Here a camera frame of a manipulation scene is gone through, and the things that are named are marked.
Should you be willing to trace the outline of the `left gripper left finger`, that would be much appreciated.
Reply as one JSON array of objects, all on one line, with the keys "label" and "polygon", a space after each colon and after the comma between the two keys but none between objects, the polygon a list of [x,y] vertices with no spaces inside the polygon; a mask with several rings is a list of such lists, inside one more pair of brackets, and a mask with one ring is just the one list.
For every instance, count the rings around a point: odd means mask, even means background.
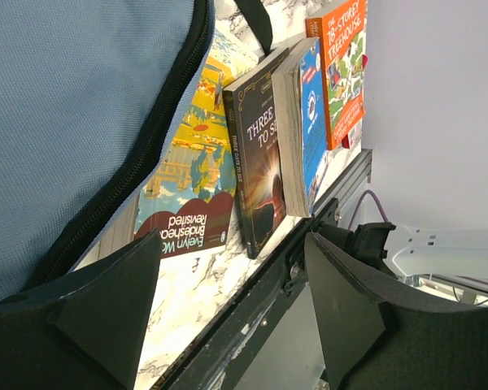
[{"label": "left gripper left finger", "polygon": [[0,389],[131,389],[159,273],[157,232],[0,301]]}]

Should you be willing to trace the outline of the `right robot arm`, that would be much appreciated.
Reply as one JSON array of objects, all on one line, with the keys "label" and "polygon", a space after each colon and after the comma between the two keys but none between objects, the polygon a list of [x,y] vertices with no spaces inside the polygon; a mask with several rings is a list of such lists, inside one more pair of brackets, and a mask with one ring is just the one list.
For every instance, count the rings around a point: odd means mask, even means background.
[{"label": "right robot arm", "polygon": [[354,259],[410,285],[427,278],[451,286],[462,303],[488,303],[488,228],[426,229],[390,222],[354,231],[322,224],[325,239]]}]

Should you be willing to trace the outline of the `dark Three Days book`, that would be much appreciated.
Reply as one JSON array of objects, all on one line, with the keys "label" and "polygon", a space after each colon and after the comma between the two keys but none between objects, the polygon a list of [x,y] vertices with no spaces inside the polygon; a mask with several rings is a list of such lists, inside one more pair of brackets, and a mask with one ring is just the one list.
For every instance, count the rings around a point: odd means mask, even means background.
[{"label": "dark Three Days book", "polygon": [[247,255],[255,259],[286,216],[272,74],[290,48],[279,46],[224,88],[224,111],[237,177]]}]

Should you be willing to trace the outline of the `blue backpack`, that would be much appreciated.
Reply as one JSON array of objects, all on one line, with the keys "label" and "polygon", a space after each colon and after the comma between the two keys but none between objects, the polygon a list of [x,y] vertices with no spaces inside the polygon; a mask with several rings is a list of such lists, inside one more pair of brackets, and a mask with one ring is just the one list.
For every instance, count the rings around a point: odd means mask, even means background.
[{"label": "blue backpack", "polygon": [[217,1],[0,1],[0,301],[23,290],[66,227],[129,160],[158,97],[170,144]]}]

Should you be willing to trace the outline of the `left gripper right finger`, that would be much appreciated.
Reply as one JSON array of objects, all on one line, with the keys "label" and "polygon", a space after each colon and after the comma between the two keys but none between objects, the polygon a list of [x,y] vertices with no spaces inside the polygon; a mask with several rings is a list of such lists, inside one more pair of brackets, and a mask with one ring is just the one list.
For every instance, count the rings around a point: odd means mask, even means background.
[{"label": "left gripper right finger", "polygon": [[488,307],[407,286],[317,233],[304,254],[332,389],[488,389]]}]

